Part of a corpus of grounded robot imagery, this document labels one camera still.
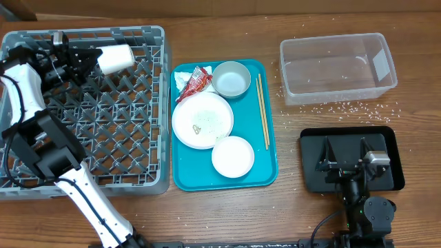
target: wooden table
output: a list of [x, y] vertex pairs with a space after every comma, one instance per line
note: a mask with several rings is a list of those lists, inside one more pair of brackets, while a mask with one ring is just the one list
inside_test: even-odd
[[[334, 195], [311, 194], [302, 179], [298, 138], [306, 127], [385, 125], [363, 112], [328, 111], [330, 106], [287, 107], [280, 89], [279, 45], [284, 39], [380, 32], [386, 37], [398, 86], [376, 100], [396, 131], [406, 187], [375, 193], [393, 200], [396, 247], [439, 247], [441, 242], [441, 14], [326, 14], [277, 17], [124, 19], [4, 23], [12, 30], [161, 25], [173, 52], [173, 66], [197, 61], [255, 58], [267, 70], [279, 175], [268, 186], [187, 193], [171, 180], [160, 196], [111, 201], [151, 241], [289, 241], [312, 229], [339, 207]], [[86, 247], [99, 239], [67, 198], [0, 203], [1, 247]], [[344, 228], [336, 218], [318, 232], [331, 237]]]

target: black tray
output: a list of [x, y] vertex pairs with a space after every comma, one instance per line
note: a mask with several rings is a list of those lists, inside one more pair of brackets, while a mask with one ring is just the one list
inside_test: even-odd
[[300, 133], [302, 168], [307, 189], [315, 193], [335, 192], [335, 186], [325, 183], [326, 172], [316, 171], [316, 163], [323, 147], [323, 140], [328, 136], [337, 160], [357, 163], [360, 158], [360, 139], [379, 151], [386, 151], [391, 159], [391, 169], [381, 178], [368, 183], [369, 190], [401, 190], [404, 188], [400, 155], [395, 133], [390, 127], [332, 127], [309, 128]]

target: blue tray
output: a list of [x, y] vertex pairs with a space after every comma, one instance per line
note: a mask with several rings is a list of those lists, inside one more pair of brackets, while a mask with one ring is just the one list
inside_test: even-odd
[[[224, 61], [182, 64], [172, 72], [172, 113], [176, 107], [178, 89], [174, 80], [174, 72], [193, 72], [196, 66], [216, 68]], [[274, 140], [271, 104], [269, 102], [267, 76], [263, 65], [254, 59], [243, 59], [237, 62], [245, 65], [251, 73], [251, 85], [246, 93], [238, 99], [226, 99], [234, 114], [234, 126], [231, 136], [239, 136], [247, 140], [254, 149], [255, 159], [252, 169], [240, 178], [226, 178], [220, 175], [212, 164], [212, 150], [197, 150], [182, 144], [172, 132], [173, 179], [176, 185], [185, 191], [212, 189], [233, 189], [240, 187], [266, 186], [276, 180], [278, 175], [276, 142]], [[262, 121], [256, 92], [256, 78], [262, 77], [263, 97], [267, 112], [269, 131], [268, 150], [265, 150]]]

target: white bowl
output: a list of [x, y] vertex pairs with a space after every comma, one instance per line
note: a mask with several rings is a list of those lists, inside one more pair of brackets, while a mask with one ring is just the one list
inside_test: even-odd
[[212, 162], [214, 169], [222, 176], [239, 178], [253, 167], [253, 147], [241, 137], [223, 138], [213, 148]]
[[251, 74], [243, 64], [227, 61], [214, 69], [212, 84], [221, 96], [233, 99], [248, 90]]

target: dish rack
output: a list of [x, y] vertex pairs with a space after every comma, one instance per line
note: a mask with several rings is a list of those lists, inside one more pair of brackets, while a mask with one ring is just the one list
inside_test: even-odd
[[[47, 108], [80, 140], [86, 162], [106, 196], [162, 194], [170, 184], [168, 100], [171, 51], [162, 27], [134, 26], [75, 30], [9, 32], [1, 58], [18, 45], [48, 51], [50, 35], [64, 31], [73, 48], [130, 45], [135, 65], [104, 76], [95, 67], [81, 87], [67, 82], [47, 92]], [[0, 101], [0, 131], [9, 128], [11, 106], [6, 90]], [[1, 141], [0, 156], [4, 142]], [[11, 174], [25, 184], [40, 183], [10, 151]], [[0, 200], [62, 196], [56, 186], [21, 189], [0, 172]]]

